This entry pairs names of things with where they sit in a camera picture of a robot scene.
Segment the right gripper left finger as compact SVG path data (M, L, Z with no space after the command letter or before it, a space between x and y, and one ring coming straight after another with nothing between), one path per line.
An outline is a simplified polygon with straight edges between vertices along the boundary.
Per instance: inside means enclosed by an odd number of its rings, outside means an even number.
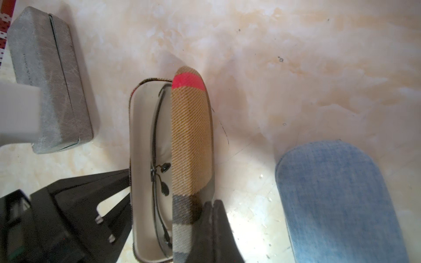
M187 263L213 263L213 206L206 202Z

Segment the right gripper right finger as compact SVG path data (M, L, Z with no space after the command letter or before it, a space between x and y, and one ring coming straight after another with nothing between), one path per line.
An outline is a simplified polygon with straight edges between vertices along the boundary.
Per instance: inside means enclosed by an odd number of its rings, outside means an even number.
M221 200L213 204L213 253L215 263L244 263Z

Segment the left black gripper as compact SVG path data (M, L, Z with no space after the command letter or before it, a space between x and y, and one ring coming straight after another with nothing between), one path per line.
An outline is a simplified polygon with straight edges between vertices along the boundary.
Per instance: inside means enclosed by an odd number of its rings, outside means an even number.
M116 263L132 229L130 194L104 217L97 206L128 186L123 169L2 197L1 262Z

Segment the beige case with dark glasses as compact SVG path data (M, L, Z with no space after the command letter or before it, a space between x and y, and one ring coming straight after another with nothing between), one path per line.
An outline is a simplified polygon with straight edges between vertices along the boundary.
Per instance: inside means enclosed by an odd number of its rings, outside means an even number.
M169 196L158 190L172 242L166 256L155 233L150 179L152 120L165 84L170 87L159 115L157 164L171 164L161 174ZM194 244L203 206L214 196L212 109L205 83L187 66L172 79L147 78L131 92L128 112L133 254L141 263L183 263Z

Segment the grey marble teal-lined case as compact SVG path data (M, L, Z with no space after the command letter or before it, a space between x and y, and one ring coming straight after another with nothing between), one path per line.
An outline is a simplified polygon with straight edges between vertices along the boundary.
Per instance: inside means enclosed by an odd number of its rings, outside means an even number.
M53 14L26 7L8 30L18 84L41 89L41 134L36 154L65 151L93 139L68 24Z

